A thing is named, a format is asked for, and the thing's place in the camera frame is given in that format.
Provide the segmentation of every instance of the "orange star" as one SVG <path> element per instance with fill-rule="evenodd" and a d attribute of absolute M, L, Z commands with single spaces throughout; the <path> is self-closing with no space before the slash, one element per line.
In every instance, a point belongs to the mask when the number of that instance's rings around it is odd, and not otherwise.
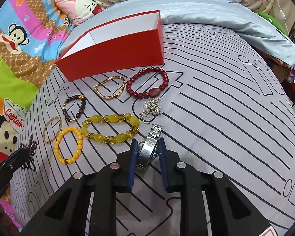
<path fill-rule="evenodd" d="M 24 0 L 16 0 L 15 6 L 21 6 L 24 3 Z"/>

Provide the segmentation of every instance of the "green fabric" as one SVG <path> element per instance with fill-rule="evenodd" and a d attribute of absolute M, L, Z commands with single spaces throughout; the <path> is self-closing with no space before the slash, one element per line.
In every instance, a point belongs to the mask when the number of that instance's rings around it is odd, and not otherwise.
<path fill-rule="evenodd" d="M 262 12 L 262 11 L 258 11 L 258 15 L 263 17 L 267 21 L 269 21 L 273 26 L 275 26 L 277 29 L 279 29 L 283 34 L 288 36 L 286 31 L 284 30 L 284 28 L 280 25 L 280 23 L 274 17 L 272 17 L 269 14 Z"/>
<path fill-rule="evenodd" d="M 0 57 L 0 97 L 29 109 L 38 89 L 34 84 L 17 78 Z"/>

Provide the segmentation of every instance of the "dark red oval bead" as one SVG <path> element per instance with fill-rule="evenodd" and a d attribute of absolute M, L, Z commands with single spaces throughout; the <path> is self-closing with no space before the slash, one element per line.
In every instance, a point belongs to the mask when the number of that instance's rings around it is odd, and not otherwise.
<path fill-rule="evenodd" d="M 148 98 L 150 97 L 150 94 L 147 93 L 147 92 L 144 92 L 144 93 L 143 93 L 143 97 L 144 97 L 145 99 L 148 99 Z"/>
<path fill-rule="evenodd" d="M 148 91 L 149 95 L 151 98 L 155 98 L 157 97 L 159 94 L 161 94 L 161 89 L 160 88 L 153 88 L 153 89 L 150 89 Z"/>

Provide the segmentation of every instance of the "red and white sticker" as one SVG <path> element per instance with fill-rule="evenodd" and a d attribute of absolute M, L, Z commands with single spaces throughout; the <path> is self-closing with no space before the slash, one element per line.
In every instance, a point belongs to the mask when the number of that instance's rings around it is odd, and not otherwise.
<path fill-rule="evenodd" d="M 277 233 L 275 232 L 274 228 L 272 226 L 270 226 L 268 229 L 266 229 L 259 236 L 277 236 Z"/>

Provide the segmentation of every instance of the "bangle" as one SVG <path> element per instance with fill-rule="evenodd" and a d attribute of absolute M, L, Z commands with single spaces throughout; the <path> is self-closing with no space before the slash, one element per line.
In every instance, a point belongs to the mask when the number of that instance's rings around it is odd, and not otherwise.
<path fill-rule="evenodd" d="M 106 83 L 106 82 L 108 82 L 108 81 L 110 81 L 110 80 L 112 80 L 112 79 L 120 79 L 120 80 L 122 80 L 122 86 L 121 86 L 120 91 L 119 91 L 117 94 L 114 94 L 114 95 L 112 95 L 112 96 L 103 96 L 103 95 L 98 91 L 97 87 L 103 85 L 104 83 Z M 103 82 L 101 82 L 101 83 L 95 85 L 95 86 L 93 87 L 93 89 L 95 90 L 95 92 L 96 92 L 96 93 L 97 93 L 102 99 L 112 99 L 112 98 L 117 98 L 117 97 L 119 97 L 119 96 L 123 93 L 123 91 L 124 91 L 124 86 L 125 86 L 125 85 L 126 85 L 126 81 L 125 81 L 124 78 L 122 78 L 122 77 L 120 77 L 120 76 L 113 76 L 113 77 L 107 78 L 105 81 L 103 81 Z"/>
<path fill-rule="evenodd" d="M 131 85 L 134 83 L 134 81 L 136 79 L 138 79 L 139 77 L 141 77 L 142 75 L 148 74 L 150 72 L 158 72 L 158 73 L 160 73 L 163 76 L 163 83 L 162 83 L 162 85 L 160 85 L 159 88 L 150 89 L 148 92 L 144 92 L 144 93 L 134 92 L 131 89 Z M 164 69 L 159 68 L 159 67 L 156 67 L 156 68 L 151 67 L 151 68 L 147 68 L 145 70 L 142 70 L 142 71 L 138 72 L 132 78 L 130 78 L 130 80 L 127 81 L 126 90 L 129 93 L 129 95 L 130 96 L 133 96 L 134 98 L 138 98 L 138 99 L 142 99 L 142 98 L 146 98 L 146 99 L 147 98 L 155 98 L 158 95 L 160 95 L 161 94 L 161 91 L 163 91 L 168 86 L 168 83 L 169 83 L 169 79 L 168 79 L 167 73 L 164 71 Z"/>
<path fill-rule="evenodd" d="M 70 101 L 73 101 L 75 99 L 81 99 L 81 106 L 80 106 L 79 112 L 76 114 L 76 116 L 73 119 L 71 119 L 70 115 L 68 114 L 68 111 L 66 110 L 66 104 L 70 103 Z M 75 121 L 78 118 L 80 118 L 81 114 L 83 113 L 83 111 L 85 109 L 85 104 L 86 104 L 86 101 L 85 101 L 85 97 L 83 95 L 74 95 L 74 96 L 66 99 L 66 101 L 64 102 L 64 105 L 62 106 L 62 111 L 63 111 L 64 116 L 67 119 L 67 121 L 72 122 L 72 121 Z"/>
<path fill-rule="evenodd" d="M 92 122 L 122 122 L 122 121 L 129 121 L 131 123 L 131 128 L 124 134 L 118 134 L 116 136 L 104 136 L 102 134 L 94 134 L 89 133 L 87 127 Z M 81 128 L 81 134 L 86 136 L 87 139 L 95 140 L 100 143 L 107 144 L 108 142 L 111 144 L 115 143 L 123 143 L 127 139 L 132 139 L 136 133 L 139 132 L 139 125 L 140 121 L 137 117 L 132 116 L 130 113 L 126 114 L 112 114 L 112 115 L 93 115 L 92 117 L 87 117 L 85 121 L 82 122 L 83 127 Z"/>
<path fill-rule="evenodd" d="M 74 133 L 77 134 L 78 137 L 78 143 L 77 143 L 77 150 L 75 152 L 75 154 L 73 154 L 73 157 L 69 158 L 69 159 L 64 159 L 61 154 L 59 153 L 59 144 L 61 142 L 62 137 L 67 134 L 68 132 L 73 131 Z M 78 157 L 80 156 L 80 154 L 82 154 L 81 149 L 83 148 L 82 144 L 83 144 L 83 136 L 81 135 L 80 131 L 76 128 L 76 127 L 67 127 L 65 128 L 57 137 L 57 141 L 55 143 L 54 146 L 54 153 L 56 158 L 58 159 L 58 161 L 62 164 L 72 164 L 76 161 L 76 159 L 78 159 Z"/>
<path fill-rule="evenodd" d="M 45 139 L 45 133 L 46 133 L 47 127 L 48 127 L 48 125 L 49 125 L 53 120 L 55 120 L 55 119 L 59 119 L 59 128 L 58 128 L 58 131 L 56 132 L 55 136 L 54 136 L 52 139 L 50 139 L 50 140 L 46 140 L 46 139 Z M 46 126 L 45 126 L 45 128 L 44 128 L 44 130 L 43 130 L 43 134 L 42 134 L 43 141 L 44 141 L 45 143 L 51 143 L 52 141 L 54 141 L 54 140 L 56 139 L 56 137 L 58 136 L 59 132 L 61 131 L 61 126 L 62 126 L 62 120 L 61 120 L 61 118 L 58 117 L 58 116 L 52 117 L 52 118 L 47 122 L 47 124 L 46 124 Z"/>

